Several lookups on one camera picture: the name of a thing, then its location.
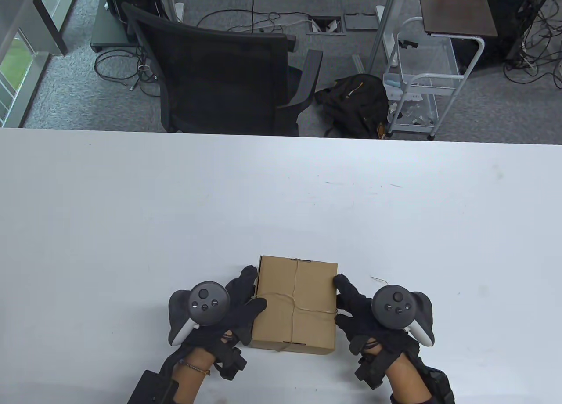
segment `black backpack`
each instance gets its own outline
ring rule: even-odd
[[[388,97],[385,85],[376,76],[359,73],[337,79],[335,86],[316,92],[314,98],[344,137],[378,139],[379,125],[387,122]]]

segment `cardboard box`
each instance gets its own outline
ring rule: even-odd
[[[267,309],[253,324],[252,346],[329,354],[335,349],[337,263],[262,256],[256,295]]]

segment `grass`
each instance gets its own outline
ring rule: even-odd
[[[8,79],[8,82],[17,90],[22,84],[31,62],[32,55],[24,42],[14,39],[0,65],[0,70]]]

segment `vr controller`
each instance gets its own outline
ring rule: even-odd
[[[214,281],[199,283],[192,290],[176,291],[168,302],[169,344],[178,346],[193,329],[220,322],[228,313],[230,303],[227,290]]]
[[[433,308],[424,293],[409,292],[399,285],[385,285],[375,293],[371,311],[386,328],[403,329],[423,346],[435,344]]]

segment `black office chair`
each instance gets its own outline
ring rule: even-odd
[[[122,7],[160,81],[166,131],[299,135],[322,51],[309,50],[301,71],[287,65],[283,34],[201,29]]]

